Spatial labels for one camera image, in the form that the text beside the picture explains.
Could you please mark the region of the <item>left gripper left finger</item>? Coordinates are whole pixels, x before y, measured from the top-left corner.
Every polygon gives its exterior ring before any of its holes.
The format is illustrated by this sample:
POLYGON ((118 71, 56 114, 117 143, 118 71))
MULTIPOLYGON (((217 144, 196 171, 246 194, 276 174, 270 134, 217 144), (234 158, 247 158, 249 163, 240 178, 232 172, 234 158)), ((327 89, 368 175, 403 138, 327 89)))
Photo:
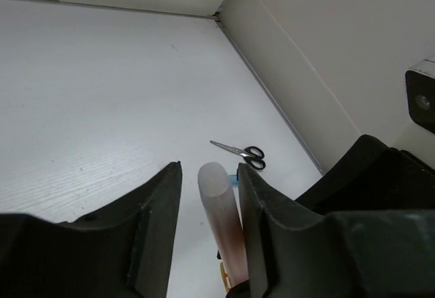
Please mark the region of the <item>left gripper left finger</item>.
POLYGON ((148 182, 74 222, 1 215, 2 297, 165 297, 182 170, 148 182))

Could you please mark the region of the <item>orange highlighter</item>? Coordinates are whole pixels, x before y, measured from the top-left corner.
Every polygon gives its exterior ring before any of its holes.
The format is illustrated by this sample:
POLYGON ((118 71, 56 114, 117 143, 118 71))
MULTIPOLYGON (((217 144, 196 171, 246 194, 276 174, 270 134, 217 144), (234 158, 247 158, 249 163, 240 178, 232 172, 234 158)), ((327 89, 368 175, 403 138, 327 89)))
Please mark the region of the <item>orange highlighter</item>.
POLYGON ((204 164, 198 171, 198 189, 207 220, 232 288, 249 279, 243 229, 230 176, 216 162, 204 164))

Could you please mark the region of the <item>blue correction tape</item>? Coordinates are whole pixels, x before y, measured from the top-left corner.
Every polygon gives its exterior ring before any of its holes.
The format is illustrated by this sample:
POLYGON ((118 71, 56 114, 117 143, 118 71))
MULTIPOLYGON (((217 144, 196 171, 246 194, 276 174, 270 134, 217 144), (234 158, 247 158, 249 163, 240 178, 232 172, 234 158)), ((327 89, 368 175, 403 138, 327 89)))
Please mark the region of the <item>blue correction tape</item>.
POLYGON ((230 179, 230 183, 233 186, 238 186, 239 185, 238 175, 229 175, 229 179, 230 179))

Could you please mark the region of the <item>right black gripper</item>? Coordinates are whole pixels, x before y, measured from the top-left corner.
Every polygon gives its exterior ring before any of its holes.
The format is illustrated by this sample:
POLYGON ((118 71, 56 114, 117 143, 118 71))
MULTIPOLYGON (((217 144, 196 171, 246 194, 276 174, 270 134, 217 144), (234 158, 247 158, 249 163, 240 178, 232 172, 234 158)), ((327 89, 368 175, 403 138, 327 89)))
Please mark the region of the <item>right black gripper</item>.
POLYGON ((296 202, 317 214, 434 209, 434 169, 410 152, 362 135, 296 202))

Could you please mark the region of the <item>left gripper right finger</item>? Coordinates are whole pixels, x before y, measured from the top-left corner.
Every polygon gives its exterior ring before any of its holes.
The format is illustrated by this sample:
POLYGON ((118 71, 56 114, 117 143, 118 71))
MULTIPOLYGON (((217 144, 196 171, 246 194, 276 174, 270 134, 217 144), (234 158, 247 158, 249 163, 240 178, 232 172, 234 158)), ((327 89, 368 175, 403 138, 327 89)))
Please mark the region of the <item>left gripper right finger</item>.
POLYGON ((434 212, 321 216, 240 164, 251 297, 433 297, 434 212))

